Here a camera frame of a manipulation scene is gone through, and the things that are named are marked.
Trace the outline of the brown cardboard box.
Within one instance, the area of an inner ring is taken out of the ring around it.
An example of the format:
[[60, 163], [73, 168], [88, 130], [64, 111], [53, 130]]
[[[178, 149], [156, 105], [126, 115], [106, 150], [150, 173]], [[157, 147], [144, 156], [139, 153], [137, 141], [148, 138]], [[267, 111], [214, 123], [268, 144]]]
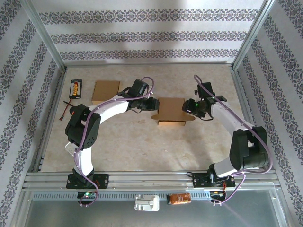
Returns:
[[98, 105], [113, 98], [118, 93], [119, 86], [119, 81], [96, 80], [91, 98], [92, 104]]
[[183, 98], [159, 97], [159, 102], [157, 114], [151, 117], [159, 126], [185, 126], [186, 122], [195, 120], [182, 110]]

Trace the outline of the black charger with yellow plugs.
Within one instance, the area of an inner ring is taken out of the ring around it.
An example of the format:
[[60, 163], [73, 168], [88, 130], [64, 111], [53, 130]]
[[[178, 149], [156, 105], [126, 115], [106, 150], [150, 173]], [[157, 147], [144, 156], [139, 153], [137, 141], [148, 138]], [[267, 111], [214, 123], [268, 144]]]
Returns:
[[82, 79], [72, 79], [70, 85], [69, 99], [80, 99], [82, 94]]

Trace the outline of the orange battery pack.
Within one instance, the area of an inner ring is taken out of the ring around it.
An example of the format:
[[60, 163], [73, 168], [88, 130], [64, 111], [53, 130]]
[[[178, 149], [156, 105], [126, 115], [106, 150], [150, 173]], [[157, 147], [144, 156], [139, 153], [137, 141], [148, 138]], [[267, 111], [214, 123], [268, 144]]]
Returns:
[[169, 205], [182, 205], [191, 203], [190, 193], [175, 193], [167, 195], [167, 203]]

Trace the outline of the small circuit board green light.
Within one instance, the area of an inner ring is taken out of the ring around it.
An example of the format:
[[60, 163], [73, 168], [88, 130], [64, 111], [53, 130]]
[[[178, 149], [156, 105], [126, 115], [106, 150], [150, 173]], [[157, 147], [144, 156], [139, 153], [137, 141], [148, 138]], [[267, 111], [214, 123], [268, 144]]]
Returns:
[[96, 197], [96, 192], [78, 192], [78, 199], [94, 199]]

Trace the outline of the grey metal sheet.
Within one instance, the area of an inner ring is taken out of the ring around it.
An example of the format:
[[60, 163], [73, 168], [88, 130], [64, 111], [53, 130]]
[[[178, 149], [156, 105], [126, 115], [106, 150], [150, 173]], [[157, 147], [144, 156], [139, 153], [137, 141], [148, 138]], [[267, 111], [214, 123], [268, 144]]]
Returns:
[[82, 208], [77, 201], [34, 201], [26, 192], [10, 227], [296, 227], [281, 192], [239, 190], [223, 205], [192, 200], [159, 211], [136, 211], [134, 201], [96, 201]]

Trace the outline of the aluminium back rail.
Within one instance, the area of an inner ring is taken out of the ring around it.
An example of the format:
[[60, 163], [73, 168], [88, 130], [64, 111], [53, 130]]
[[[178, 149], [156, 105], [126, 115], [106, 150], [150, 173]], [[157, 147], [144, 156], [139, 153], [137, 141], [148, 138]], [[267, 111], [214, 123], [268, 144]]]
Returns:
[[165, 62], [165, 63], [110, 63], [110, 64], [69, 64], [66, 65], [66, 69], [73, 69], [73, 68], [100, 68], [100, 67], [149, 67], [149, 66], [165, 66], [165, 65], [214, 65], [214, 66], [227, 66], [229, 68], [233, 68], [232, 63], [226, 63], [223, 61], [217, 62]]

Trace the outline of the aluminium side rail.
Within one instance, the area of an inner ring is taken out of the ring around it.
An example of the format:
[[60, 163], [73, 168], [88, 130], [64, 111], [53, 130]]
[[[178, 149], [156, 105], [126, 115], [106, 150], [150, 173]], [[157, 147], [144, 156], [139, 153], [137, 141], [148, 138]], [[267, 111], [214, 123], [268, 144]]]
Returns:
[[57, 80], [55, 90], [52, 93], [53, 96], [52, 96], [52, 99], [49, 104], [49, 110], [47, 112], [47, 116], [46, 116], [47, 118], [43, 125], [44, 128], [41, 132], [40, 141], [39, 141], [38, 145], [36, 146], [36, 150], [32, 156], [30, 166], [27, 169], [27, 172], [29, 172], [29, 173], [38, 172], [39, 168], [40, 168], [41, 160], [44, 159], [46, 149], [48, 146], [48, 142], [49, 142], [49, 138], [51, 135], [53, 123], [55, 120], [56, 111], [57, 111], [58, 104], [60, 101], [60, 96], [62, 93], [64, 81], [66, 78], [66, 72], [67, 72], [67, 69], [60, 74], [60, 76]]
[[265, 174], [271, 170], [273, 165], [272, 154], [267, 146], [266, 130], [261, 126], [257, 127], [253, 125], [254, 121], [239, 75], [233, 70], [231, 70], [231, 74], [244, 116], [244, 119], [240, 120], [240, 122], [244, 127], [247, 140], [253, 145], [248, 148], [248, 155], [241, 158], [243, 160], [243, 172], [259, 175]]

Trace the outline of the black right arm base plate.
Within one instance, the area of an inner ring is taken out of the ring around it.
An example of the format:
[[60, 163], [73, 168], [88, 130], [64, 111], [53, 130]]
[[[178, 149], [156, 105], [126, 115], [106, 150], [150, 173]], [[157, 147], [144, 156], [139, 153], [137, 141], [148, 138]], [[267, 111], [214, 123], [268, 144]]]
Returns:
[[235, 181], [231, 176], [217, 177], [211, 173], [193, 173], [192, 174], [194, 188], [210, 188], [210, 187], [235, 187]]

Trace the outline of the aluminium rail beam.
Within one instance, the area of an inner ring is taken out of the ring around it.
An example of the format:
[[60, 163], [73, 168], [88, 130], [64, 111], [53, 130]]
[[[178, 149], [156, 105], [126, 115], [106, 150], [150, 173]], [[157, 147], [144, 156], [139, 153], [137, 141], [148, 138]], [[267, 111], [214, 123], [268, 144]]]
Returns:
[[[193, 190], [193, 180], [186, 171], [109, 171], [108, 191], [175, 191]], [[69, 172], [27, 173], [22, 190], [24, 191], [63, 191]], [[275, 171], [264, 175], [246, 174], [242, 190], [261, 190], [280, 188], [281, 184]]]

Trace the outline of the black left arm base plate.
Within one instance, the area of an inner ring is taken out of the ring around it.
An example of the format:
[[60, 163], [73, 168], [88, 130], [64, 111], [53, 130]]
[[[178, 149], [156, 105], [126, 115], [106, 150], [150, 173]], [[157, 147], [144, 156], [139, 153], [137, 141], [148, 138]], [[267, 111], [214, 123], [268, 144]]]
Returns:
[[[109, 183], [109, 175], [107, 174], [94, 174], [91, 181], [99, 188], [106, 189]], [[95, 189], [95, 186], [87, 181], [83, 176], [76, 176], [74, 174], [68, 175], [67, 189]]]

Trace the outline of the aluminium corner post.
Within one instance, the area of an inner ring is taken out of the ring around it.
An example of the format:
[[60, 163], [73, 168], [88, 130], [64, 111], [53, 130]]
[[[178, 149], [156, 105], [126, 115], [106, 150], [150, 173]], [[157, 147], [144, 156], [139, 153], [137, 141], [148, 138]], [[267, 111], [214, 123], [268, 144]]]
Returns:
[[231, 64], [231, 69], [235, 71], [239, 65], [241, 64], [243, 58], [245, 57], [245, 54], [249, 50], [252, 42], [256, 38], [259, 30], [262, 27], [262, 24], [264, 23], [265, 19], [267, 18], [268, 14], [271, 11], [271, 8], [273, 7], [276, 0], [264, 0], [257, 15], [254, 19], [253, 23], [250, 26], [250, 29], [248, 30], [247, 36], [245, 37], [242, 45], [239, 48], [239, 51], [233, 60]]
[[67, 67], [63, 62], [63, 59], [57, 50], [51, 36], [49, 35], [45, 25], [43, 24], [37, 10], [35, 9], [31, 0], [19, 0], [25, 12], [27, 13], [29, 19], [32, 21], [35, 26], [40, 38], [46, 45], [48, 51], [50, 52], [52, 58], [56, 62], [57, 66], [61, 69], [61, 71], [65, 72]]

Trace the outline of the white plastic bracket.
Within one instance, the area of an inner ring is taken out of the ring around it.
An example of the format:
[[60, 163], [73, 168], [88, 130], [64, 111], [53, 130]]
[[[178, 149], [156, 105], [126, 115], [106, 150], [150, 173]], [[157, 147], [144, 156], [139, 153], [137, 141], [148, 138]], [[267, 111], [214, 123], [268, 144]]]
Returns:
[[160, 198], [158, 195], [137, 194], [134, 209], [136, 211], [159, 211]]

